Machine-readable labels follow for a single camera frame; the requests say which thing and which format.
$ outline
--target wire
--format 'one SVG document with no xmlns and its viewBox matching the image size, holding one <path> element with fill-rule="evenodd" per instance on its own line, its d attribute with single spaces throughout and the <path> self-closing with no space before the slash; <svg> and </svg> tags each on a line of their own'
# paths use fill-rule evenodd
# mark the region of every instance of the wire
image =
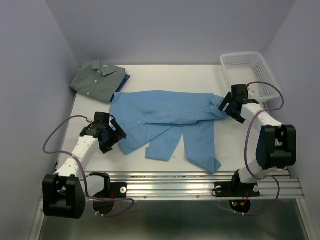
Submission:
<svg viewBox="0 0 320 240">
<path fill-rule="evenodd" d="M 278 88 L 276 88 L 275 86 L 273 86 L 272 84 L 270 84 L 268 82 L 253 81 L 253 82 L 248 83 L 246 86 L 249 87 L 251 84 L 268 85 L 268 86 L 272 87 L 274 90 L 276 90 L 278 92 L 278 94 L 280 95 L 280 97 L 281 97 L 281 105 L 279 107 L 277 107 L 277 108 L 267 108 L 265 110 L 261 110 L 261 111 L 257 112 L 257 114 L 253 117 L 252 121 L 250 122 L 248 131 L 246 133 L 245 143 L 244 143 L 244 163 L 245 163 L 246 169 L 251 174 L 251 176 L 254 177 L 256 180 L 263 180 L 263 179 L 266 179 L 266 178 L 274 179 L 275 183 L 277 185 L 277 194 L 276 194 L 275 199 L 274 199 L 274 201 L 273 201 L 273 203 L 271 205 L 269 205 L 266 209 L 264 209 L 262 211 L 258 211 L 258 212 L 254 212 L 254 213 L 241 213 L 241 212 L 233 211 L 233 210 L 230 210 L 228 208 L 225 208 L 225 207 L 222 207 L 220 205 L 217 205 L 218 208 L 227 210 L 229 212 L 233 212 L 235 214 L 241 214 L 242 216 L 256 216 L 256 215 L 260 215 L 260 214 L 266 213 L 267 211 L 269 211 L 270 209 L 272 209 L 275 206 L 275 204 L 276 204 L 276 202 L 277 202 L 277 200 L 279 198 L 279 195 L 280 195 L 280 184 L 279 184 L 279 181 L 276 179 L 276 177 L 274 177 L 272 175 L 266 175 L 264 177 L 258 177 L 250 170 L 249 164 L 248 164 L 248 145 L 249 145 L 249 137 L 250 137 L 251 129 L 252 129 L 253 125 L 254 125 L 255 120 L 258 118 L 258 116 L 261 113 L 263 113 L 264 111 L 278 111 L 278 110 L 282 109 L 284 104 L 285 104 L 285 98 L 284 98 L 283 94 L 280 92 L 280 90 Z"/>
<path fill-rule="evenodd" d="M 103 217 L 103 218 L 112 218 L 112 217 L 117 217 L 125 212 L 127 212 L 129 209 L 131 209 L 133 207 L 133 205 L 135 204 L 135 200 L 133 198 L 99 198 L 99 197 L 95 197 L 95 196 L 91 196 L 89 194 L 89 190 L 88 190 L 88 180 L 87 180 L 87 177 L 86 177 L 86 172 L 84 170 L 84 167 L 82 166 L 81 164 L 81 161 L 76 157 L 74 156 L 71 152 L 68 152 L 68 151 L 64 151 L 64 150 L 56 150 L 56 151 L 47 151 L 46 150 L 46 146 L 49 142 L 49 140 L 52 138 L 52 136 L 66 123 L 68 122 L 69 120 L 71 119 L 74 119 L 74 118 L 84 118 L 86 121 L 89 120 L 89 118 L 87 118 L 86 116 L 83 116 L 83 115 L 75 115 L 75 116 L 71 116 L 69 118 L 67 118 L 66 120 L 64 120 L 58 127 L 56 127 L 56 129 L 53 130 L 53 132 L 49 135 L 49 137 L 45 140 L 44 144 L 43 144 L 43 147 L 42 147 L 42 151 L 45 153 L 45 154 L 66 154 L 66 155 L 69 155 L 70 157 L 72 157 L 76 163 L 78 164 L 79 166 L 79 169 L 80 169 L 80 172 L 82 174 L 82 177 L 83 177 L 83 182 L 84 182 L 84 190 L 85 190 L 85 195 L 89 198 L 89 199 L 93 199 L 93 200 L 98 200 L 98 201 L 102 201 L 102 202 L 122 202 L 122 201 L 127 201 L 127 200 L 130 200 L 132 202 L 132 204 L 127 207 L 126 209 L 124 209 L 123 211 L 119 212 L 119 213 L 116 213 L 116 214 L 113 214 L 113 215 L 103 215 L 103 214 L 100 214 L 99 212 L 95 211 L 95 214 L 100 216 L 100 217 Z"/>
</svg>

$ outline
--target purple cable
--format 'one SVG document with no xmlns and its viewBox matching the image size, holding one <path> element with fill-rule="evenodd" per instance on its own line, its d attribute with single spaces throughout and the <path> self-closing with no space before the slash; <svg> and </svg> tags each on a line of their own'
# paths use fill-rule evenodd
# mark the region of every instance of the purple cable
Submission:
<svg viewBox="0 0 320 240">
<path fill-rule="evenodd" d="M 102 202 L 122 202 L 122 201 L 127 201 L 127 200 L 130 200 L 132 202 L 132 204 L 127 207 L 126 209 L 124 209 L 123 211 L 119 212 L 119 213 L 116 213 L 116 214 L 113 214 L 113 215 L 103 215 L 103 214 L 100 214 L 99 212 L 97 211 L 94 211 L 95 214 L 97 214 L 98 216 L 100 217 L 103 217 L 103 218 L 112 218 L 112 217 L 117 217 L 123 213 L 125 213 L 126 211 L 128 211 L 129 209 L 131 209 L 133 207 L 133 205 L 135 204 L 135 200 L 133 198 L 98 198 L 98 197 L 95 197 L 95 196 L 91 196 L 89 194 L 89 190 L 88 190 L 88 181 L 87 181 L 87 177 L 86 177 L 86 172 L 84 170 L 84 167 L 82 166 L 80 160 L 74 156 L 71 152 L 68 152 L 68 151 L 63 151 L 63 150 L 57 150 L 57 151 L 47 151 L 46 150 L 46 146 L 49 142 L 49 140 L 52 138 L 52 136 L 58 131 L 59 128 L 61 128 L 66 122 L 68 122 L 70 119 L 74 119 L 74 118 L 84 118 L 88 121 L 88 118 L 86 116 L 82 116 L 82 115 L 75 115 L 75 116 L 71 116 L 69 118 L 67 118 L 66 120 L 64 120 L 55 130 L 53 130 L 53 132 L 49 135 L 49 137 L 45 140 L 44 144 L 43 144 L 43 147 L 42 147 L 42 151 L 45 153 L 45 154 L 66 154 L 66 155 L 69 155 L 70 157 L 74 158 L 74 160 L 76 161 L 76 163 L 78 164 L 79 166 L 79 169 L 80 169 L 80 172 L 83 176 L 83 182 L 84 182 L 84 189 L 85 189 L 85 195 L 90 198 L 90 199 L 93 199 L 93 200 L 98 200 L 98 201 L 102 201 Z"/>
<path fill-rule="evenodd" d="M 274 176 L 272 176 L 272 175 L 266 175 L 266 176 L 260 178 L 260 177 L 256 176 L 256 175 L 250 170 L 249 164 L 248 164 L 248 144 L 249 144 L 249 137 L 250 137 L 251 129 L 252 129 L 253 125 L 254 125 L 255 120 L 258 118 L 258 116 L 259 116 L 261 113 L 263 113 L 264 111 L 278 111 L 278 110 L 282 109 L 283 106 L 284 106 L 284 104 L 285 104 L 285 98 L 284 98 L 283 94 L 280 92 L 280 90 L 279 90 L 278 88 L 276 88 L 276 87 L 273 86 L 272 84 L 267 83 L 267 82 L 262 82 L 262 81 L 253 81 L 253 82 L 248 83 L 248 84 L 247 84 L 247 87 L 248 87 L 249 85 L 251 85 L 251 84 L 265 84 L 265 85 L 268 85 L 268 86 L 272 87 L 274 90 L 276 90 L 276 91 L 279 93 L 279 95 L 280 95 L 280 97 L 281 97 L 281 105 L 280 105 L 280 107 L 277 107 L 277 108 L 267 108 L 267 109 L 265 109 L 265 110 L 259 111 L 259 112 L 253 117 L 252 121 L 250 122 L 250 125 L 249 125 L 249 128 L 248 128 L 248 132 L 246 133 L 245 144 L 244 144 L 244 163 L 245 163 L 245 167 L 246 167 L 246 169 L 248 170 L 248 172 L 251 174 L 251 176 L 254 177 L 254 178 L 257 179 L 257 180 L 263 180 L 263 179 L 266 179 L 266 178 L 272 178 L 272 179 L 274 179 L 274 180 L 275 180 L 275 183 L 276 183 L 276 185 L 277 185 L 278 191 L 277 191 L 277 194 L 276 194 L 276 196 L 275 196 L 275 199 L 274 199 L 273 203 L 272 203 L 269 207 L 267 207 L 265 210 L 258 211 L 258 212 L 254 212 L 254 213 L 244 213 L 244 214 L 243 214 L 244 216 L 256 216 L 256 215 L 264 214 L 265 212 L 269 211 L 270 209 L 272 209 L 272 208 L 275 206 L 275 204 L 276 204 L 276 202 L 277 202 L 277 200 L 278 200 L 278 198 L 279 198 L 279 195 L 280 195 L 280 184 L 279 184 L 279 181 L 278 181 Z M 233 212 L 233 213 L 237 213 L 237 214 L 242 215 L 241 212 L 233 211 L 233 210 L 230 210 L 230 209 L 228 209 L 228 208 L 222 207 L 222 206 L 220 206 L 220 205 L 217 205 L 217 206 L 218 206 L 218 208 L 227 210 L 227 211 L 229 211 L 229 212 Z"/>
</svg>

